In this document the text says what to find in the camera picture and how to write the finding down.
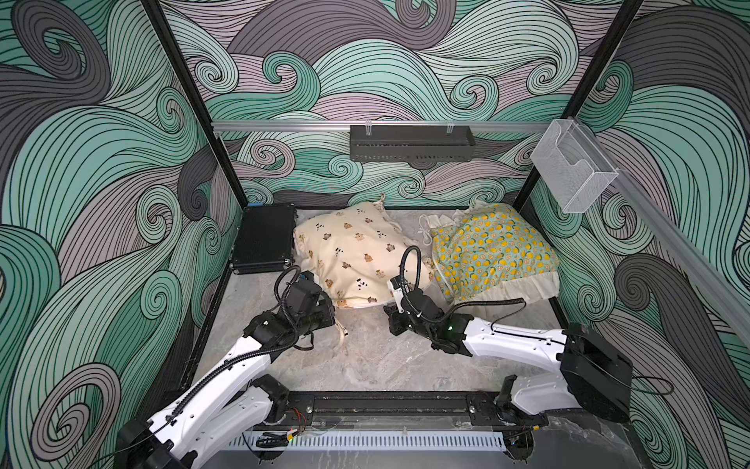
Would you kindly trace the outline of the cream animal print pillow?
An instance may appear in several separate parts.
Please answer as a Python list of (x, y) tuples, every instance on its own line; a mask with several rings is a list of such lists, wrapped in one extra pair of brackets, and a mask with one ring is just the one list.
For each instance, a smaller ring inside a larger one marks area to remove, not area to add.
[(384, 203), (362, 202), (314, 216), (293, 233), (301, 268), (309, 271), (338, 309), (366, 309), (394, 301), (391, 279), (414, 240)]

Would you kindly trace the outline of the green lemon print pillow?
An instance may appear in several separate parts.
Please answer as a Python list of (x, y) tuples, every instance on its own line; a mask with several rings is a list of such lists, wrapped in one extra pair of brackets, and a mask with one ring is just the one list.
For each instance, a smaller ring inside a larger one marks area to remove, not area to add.
[(505, 203), (477, 203), (450, 216), (422, 215), (431, 266), (450, 304), (556, 297), (559, 256), (523, 216)]

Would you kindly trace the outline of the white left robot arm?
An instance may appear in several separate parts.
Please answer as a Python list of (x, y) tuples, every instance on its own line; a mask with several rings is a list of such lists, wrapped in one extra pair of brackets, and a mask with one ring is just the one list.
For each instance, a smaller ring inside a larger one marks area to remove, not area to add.
[(252, 320), (197, 383), (146, 420), (118, 432), (116, 468), (199, 468), (252, 427), (283, 420), (289, 390), (267, 373), (300, 338), (335, 322), (332, 300), (292, 266), (273, 287), (275, 305)]

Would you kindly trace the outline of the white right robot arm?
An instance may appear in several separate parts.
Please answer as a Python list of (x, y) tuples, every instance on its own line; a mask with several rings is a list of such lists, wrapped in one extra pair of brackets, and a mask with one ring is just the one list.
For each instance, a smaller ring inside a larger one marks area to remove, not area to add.
[(449, 355), (504, 359), (541, 369), (539, 375), (504, 381), (496, 399), (504, 412), (537, 416), (580, 408), (607, 421), (628, 422), (633, 364), (592, 328), (500, 326), (464, 314), (464, 303), (443, 311), (402, 277), (390, 279), (388, 287), (394, 301), (384, 310), (391, 334), (411, 331)]

